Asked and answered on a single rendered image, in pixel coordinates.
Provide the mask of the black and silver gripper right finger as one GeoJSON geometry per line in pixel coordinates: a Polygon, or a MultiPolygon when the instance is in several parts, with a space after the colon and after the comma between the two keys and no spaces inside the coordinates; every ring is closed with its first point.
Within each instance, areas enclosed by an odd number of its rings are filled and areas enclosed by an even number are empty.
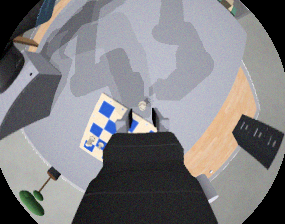
{"type": "Polygon", "coordinates": [[[152,121],[157,132],[169,132],[168,118],[164,118],[157,108],[152,108],[152,121]]]}

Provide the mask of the blue and cream chessboard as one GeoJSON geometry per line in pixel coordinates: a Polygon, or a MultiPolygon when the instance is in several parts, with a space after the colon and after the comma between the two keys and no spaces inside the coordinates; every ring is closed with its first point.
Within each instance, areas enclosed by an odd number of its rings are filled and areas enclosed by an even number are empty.
{"type": "MultiPolygon", "coordinates": [[[[126,107],[102,93],[88,122],[80,147],[103,162],[102,151],[111,135],[116,133],[115,121],[121,119],[126,110],[126,107]],[[92,142],[92,146],[86,146],[85,143],[89,140],[90,136],[95,138],[95,142],[92,142]],[[104,147],[101,147],[100,151],[97,151],[99,142],[102,142],[104,147]]],[[[157,129],[154,128],[153,124],[141,118],[134,112],[132,112],[132,115],[133,122],[128,133],[157,132],[157,129]]]]}

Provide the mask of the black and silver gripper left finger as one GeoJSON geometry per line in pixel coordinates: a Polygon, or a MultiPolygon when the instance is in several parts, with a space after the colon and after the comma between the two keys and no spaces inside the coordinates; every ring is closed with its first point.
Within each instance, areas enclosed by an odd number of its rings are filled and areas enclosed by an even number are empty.
{"type": "Polygon", "coordinates": [[[132,108],[128,108],[121,119],[115,121],[117,133],[128,133],[133,122],[132,108]]]}

